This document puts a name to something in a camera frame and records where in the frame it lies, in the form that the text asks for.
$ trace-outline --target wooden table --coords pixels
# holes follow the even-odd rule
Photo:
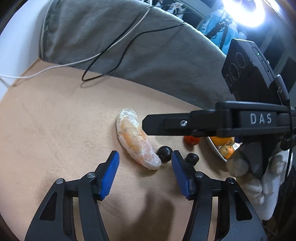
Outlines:
[[[37,61],[26,75],[52,64]],[[0,103],[0,212],[22,241],[54,181],[79,179],[105,162],[112,150],[120,165],[109,196],[99,202],[111,241],[180,241],[192,201],[181,195],[171,163],[158,171],[137,164],[119,144],[115,121],[123,108],[139,119],[148,114],[190,112],[198,108],[154,89],[109,77],[81,84],[83,71],[59,68],[16,81]],[[168,145],[185,157],[194,152],[196,170],[225,180],[225,164],[204,139],[187,150],[182,137],[148,137],[153,148]],[[74,200],[78,240],[78,200]],[[214,239],[216,200],[209,240]]]

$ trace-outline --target hand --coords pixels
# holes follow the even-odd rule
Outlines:
[[[279,187],[285,180],[289,150],[283,151],[280,149],[280,143],[277,144],[269,158],[267,169],[261,180],[253,175],[248,162],[241,155],[233,156],[234,158],[230,157],[226,163],[229,173],[237,178],[237,183],[250,200],[259,218],[269,220],[276,207]]]

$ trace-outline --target gray cloth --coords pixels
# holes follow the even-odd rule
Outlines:
[[[98,54],[146,6],[138,0],[54,0],[45,18],[43,60],[66,64]],[[152,8],[140,25],[102,55],[90,70],[105,73],[114,68],[137,34],[182,22]],[[225,55],[210,40],[185,24],[137,38],[111,75],[209,109],[216,102],[234,100],[221,74],[224,60]],[[86,69],[90,62],[75,67]]]

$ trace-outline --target blue textured rubber pad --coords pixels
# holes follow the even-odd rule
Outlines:
[[[119,153],[116,152],[113,158],[111,159],[109,166],[107,167],[107,170],[102,178],[102,188],[99,194],[102,200],[106,196],[108,196],[110,192],[118,166],[119,166]]]
[[[184,160],[183,159],[179,160],[176,153],[173,152],[172,154],[173,170],[177,178],[179,188],[181,189],[181,193],[188,199],[190,197],[188,179],[183,171],[180,161],[184,161]]]

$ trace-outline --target blue gripper pad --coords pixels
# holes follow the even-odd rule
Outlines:
[[[105,173],[101,179],[102,186],[99,193],[102,200],[108,196],[110,192],[117,168],[119,166],[119,153],[117,151],[112,151],[104,165],[107,165],[107,167],[104,167]]]
[[[179,151],[172,153],[172,166],[177,179],[181,193],[186,199],[191,200],[191,196],[195,193],[194,173],[195,169],[192,164],[183,160]]]

